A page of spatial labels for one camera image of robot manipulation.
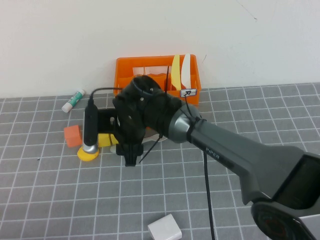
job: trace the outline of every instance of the label sticker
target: label sticker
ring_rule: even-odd
[[[180,90],[180,97],[189,97],[189,96],[195,96],[197,95],[197,89],[195,88],[188,88],[188,89],[181,89]]]

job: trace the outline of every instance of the white grid line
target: white grid line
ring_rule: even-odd
[[[53,104],[53,108],[56,106],[56,101],[57,101],[57,97],[55,97],[54,104]],[[44,140],[44,145],[43,145],[43,148],[42,148],[41,156],[40,156],[40,158],[39,158],[40,161],[41,161],[41,158],[42,158],[42,156],[44,155],[44,152],[45,152],[45,146],[46,146],[46,142],[47,142],[48,135],[49,135],[49,127],[50,127],[50,125],[51,125],[51,122],[49,123],[48,129],[47,129],[47,132],[46,132],[46,136],[45,136],[45,140]],[[40,162],[38,163],[37,171],[36,171],[36,173],[35,173],[35,178],[34,178],[33,186],[32,186],[32,189],[31,189],[31,194],[30,194],[29,203],[28,203],[28,206],[27,206],[27,208],[26,208],[25,219],[24,219],[24,222],[23,222],[23,226],[22,226],[20,238],[23,237],[23,233],[24,233],[24,231],[25,231],[25,226],[26,226],[26,222],[27,222],[27,216],[28,216],[29,209],[30,209],[30,204],[31,204],[32,195],[33,195],[33,193],[34,193],[34,189],[35,189],[35,185],[36,185],[36,181],[37,181],[37,176],[38,176],[39,168],[40,168]]]
[[[226,98],[229,100],[229,96],[228,96],[228,91],[227,91],[227,90],[226,90]],[[233,114],[232,111],[231,111],[231,114],[232,114],[233,121],[235,121],[235,116],[234,116],[234,114]],[[239,134],[236,123],[234,123],[234,125],[235,125],[235,130],[236,130],[236,132]],[[226,174],[227,174],[227,178],[228,178],[230,190],[232,190],[228,169],[225,168],[225,171],[226,171]],[[244,240],[244,235],[243,235],[242,229],[241,229],[239,214],[238,214],[238,211],[237,211],[237,208],[236,208],[236,206],[237,206],[237,205],[236,205],[236,200],[235,200],[234,193],[233,193],[232,191],[231,191],[231,195],[232,195],[232,199],[233,199],[233,205],[234,205],[234,207],[235,207],[236,218],[237,218],[237,221],[238,221],[238,224],[239,224],[239,230],[240,230],[240,234],[241,234],[241,239]]]

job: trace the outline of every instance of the gray tile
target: gray tile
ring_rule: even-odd
[[[21,159],[18,172],[37,171],[39,163],[37,158]]]
[[[120,183],[119,182],[102,182],[99,185],[99,198],[118,197]]]
[[[63,144],[49,144],[44,146],[43,157],[56,157],[61,156],[63,150]]]
[[[183,177],[184,176],[183,164],[182,163],[164,164],[163,165],[163,174],[164,174],[165,178]]]
[[[199,102],[198,110],[200,113],[212,112],[211,102]]]
[[[248,103],[246,100],[234,100],[230,101],[230,106],[232,110],[246,110],[249,109]]]
[[[11,192],[11,189],[9,188],[0,188],[0,204],[7,203],[10,192]]]
[[[141,213],[141,197],[140,196],[121,197],[120,213],[121,214]]]
[[[76,184],[78,181],[78,169],[59,171],[57,184]]]
[[[25,146],[23,151],[23,158],[40,158],[42,155],[44,146],[43,145],[34,145],[34,146]]]
[[[259,136],[263,144],[279,144],[280,138],[276,131],[260,132]]]
[[[32,112],[36,110],[38,101],[23,101],[21,102],[19,112]]]
[[[18,112],[20,102],[4,102],[2,106],[2,113],[16,113]]]
[[[141,184],[141,180],[123,181],[121,183],[121,196],[141,195]]]
[[[73,216],[92,216],[96,212],[96,199],[76,200],[74,202]]]
[[[282,108],[285,107],[285,103],[281,97],[266,98],[265,99],[268,108]]]
[[[234,122],[218,122],[216,125],[233,133],[237,132],[236,124]]]
[[[99,168],[81,169],[79,174],[79,183],[95,183],[99,180]]]
[[[308,112],[305,107],[290,107],[289,113],[292,118],[302,118],[302,117],[308,117]]]
[[[23,221],[4,221],[0,230],[0,239],[19,239],[23,225]]]
[[[88,183],[78,185],[76,198],[77,199],[91,199],[97,196],[98,183]]]
[[[95,231],[94,231],[95,234],[111,234],[111,233],[117,233],[117,231],[118,231],[118,216],[97,216],[96,217]]]
[[[229,175],[232,190],[240,190],[240,179],[237,175]]]
[[[50,121],[52,116],[52,111],[37,111],[34,115],[34,122],[44,122]]]
[[[163,194],[164,193],[164,182],[162,179],[151,179],[143,180],[143,194]]]
[[[234,120],[231,111],[218,111],[214,116],[216,122],[231,122]]]
[[[255,221],[251,215],[251,208],[238,208],[237,209],[240,225],[254,225]]]
[[[304,143],[306,150],[308,152],[314,153],[314,154],[320,154],[320,141],[317,142],[305,142]]]
[[[319,134],[315,129],[299,130],[302,141],[320,141]]]
[[[269,110],[273,119],[290,118],[289,112],[286,108],[271,108]]]
[[[229,100],[246,99],[245,91],[243,88],[227,89],[227,94],[228,94]]]
[[[289,107],[302,107],[304,104],[299,96],[286,96],[283,98],[285,105]]]
[[[209,228],[209,212],[208,210],[195,210],[190,212],[192,228]]]
[[[13,123],[16,119],[16,113],[1,113],[0,114],[0,124]]]
[[[75,193],[76,185],[58,185],[55,188],[54,200],[73,200]]]
[[[282,85],[279,86],[282,96],[297,96],[299,95],[298,89],[295,85]]]
[[[32,122],[34,119],[34,112],[19,112],[18,115],[16,116],[15,122],[16,123],[28,123]]]
[[[238,133],[256,132],[256,127],[254,121],[237,121],[236,127]]]
[[[199,102],[210,102],[208,91],[202,91],[199,93]]]
[[[119,232],[138,232],[141,231],[141,214],[120,215]]]
[[[102,198],[98,199],[96,207],[97,215],[118,214],[119,212],[119,198]]]
[[[227,91],[225,89],[223,90],[212,90],[210,91],[210,98],[211,101],[226,101],[228,100],[227,97]]]
[[[151,212],[143,214],[143,231],[148,231],[148,225],[154,223],[155,221],[163,218],[165,216],[164,212]]]
[[[56,183],[58,171],[40,171],[35,180],[36,186],[54,185]]]
[[[308,110],[311,117],[320,116],[320,106],[307,106],[306,109]]]
[[[228,101],[213,101],[212,107],[213,107],[213,112],[231,110],[230,104]]]
[[[233,111],[232,113],[235,121],[252,120],[251,113],[249,110]]]
[[[262,91],[265,98],[281,96],[280,89],[278,88],[278,86],[263,86]]]
[[[196,152],[193,149],[186,150],[188,154],[195,156]],[[162,152],[163,163],[182,163],[181,150],[170,150]]]
[[[218,228],[216,230],[217,236],[219,239],[232,239],[232,240],[241,240],[241,233],[238,227],[226,227]]]
[[[31,201],[51,201],[54,193],[54,186],[35,186],[33,189]]]
[[[54,201],[51,207],[51,218],[68,218],[72,216],[73,201]]]
[[[311,118],[294,118],[293,122],[297,129],[314,129],[315,126]]]
[[[47,220],[27,220],[25,221],[23,238],[42,238],[45,236]]]
[[[39,171],[57,170],[60,157],[43,157],[40,161]]]
[[[254,120],[267,120],[271,119],[268,109],[253,109],[251,110],[252,117]]]
[[[14,187],[32,187],[35,179],[36,172],[18,172],[15,177]]]
[[[53,110],[55,105],[55,101],[39,101],[38,107],[36,108],[37,111],[48,111]]]
[[[9,203],[27,203],[30,200],[32,187],[13,188]]]
[[[217,227],[237,226],[238,220],[235,209],[213,210],[215,225]]]
[[[242,235],[245,240],[249,239],[264,239],[266,235],[261,232],[257,226],[243,226],[241,228]]]
[[[101,168],[101,174],[100,174],[100,181],[101,182],[106,182],[106,181],[119,181],[120,180],[120,167],[106,167],[106,168]]]
[[[312,84],[298,84],[296,87],[298,88],[300,95],[317,94]]]
[[[15,173],[19,165],[19,159],[1,160],[0,173]]]
[[[163,211],[165,211],[165,199],[164,199],[163,195],[143,196],[142,200],[143,200],[143,211],[144,212],[163,212]]]
[[[267,105],[264,98],[248,99],[250,109],[266,109]]]
[[[1,134],[10,134],[13,124],[12,123],[4,123],[1,124],[0,127],[0,135]]]
[[[49,219],[46,235],[53,236],[68,236],[70,229],[70,218]]]
[[[301,96],[301,99],[305,106],[320,105],[320,99],[318,96]]]
[[[176,221],[176,224],[178,224],[180,229],[189,229],[190,223],[189,223],[189,214],[188,211],[173,211],[166,213],[172,214],[174,220]]]
[[[49,216],[51,202],[31,203],[28,209],[27,219],[46,219]]]
[[[71,114],[70,112],[65,113],[62,110],[54,110],[53,111],[53,115],[52,115],[52,120],[53,121],[56,121],[56,120],[68,120],[70,114]]]
[[[7,146],[23,146],[27,140],[27,134],[10,135]]]
[[[231,191],[212,192],[211,201],[214,209],[233,208],[235,206]]]
[[[272,120],[255,121],[255,126],[259,132],[276,130],[275,124]]]
[[[185,193],[166,195],[165,206],[167,211],[187,210],[187,195]]]
[[[263,94],[260,87],[245,87],[244,91],[247,99],[263,98]]]
[[[164,180],[164,189],[165,189],[166,194],[184,193],[186,191],[185,180],[183,178],[165,179]]]
[[[158,179],[163,177],[161,165],[143,165],[143,179]]]
[[[23,150],[23,146],[7,146],[2,154],[2,159],[19,159]]]
[[[31,122],[22,122],[22,123],[16,122],[13,125],[11,134],[27,134],[29,133],[30,126],[31,126]]]
[[[27,208],[28,203],[8,204],[3,220],[24,220],[27,214]]]

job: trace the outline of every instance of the yellow object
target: yellow object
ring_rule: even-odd
[[[109,147],[119,143],[113,134],[99,133],[98,134],[98,146],[99,148]]]
[[[93,154],[89,154],[89,153],[86,153],[82,147],[80,147],[80,149],[78,150],[78,158],[82,161],[85,161],[85,162],[90,162],[92,161],[93,159],[95,159],[96,157],[98,157],[99,155],[99,149],[98,151],[96,151],[96,153],[93,153]]]
[[[171,84],[177,91],[181,90],[180,55],[174,55],[171,67]]]

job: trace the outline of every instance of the white block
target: white block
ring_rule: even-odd
[[[182,238],[182,232],[171,214],[149,224],[148,230],[154,240],[178,240]]]

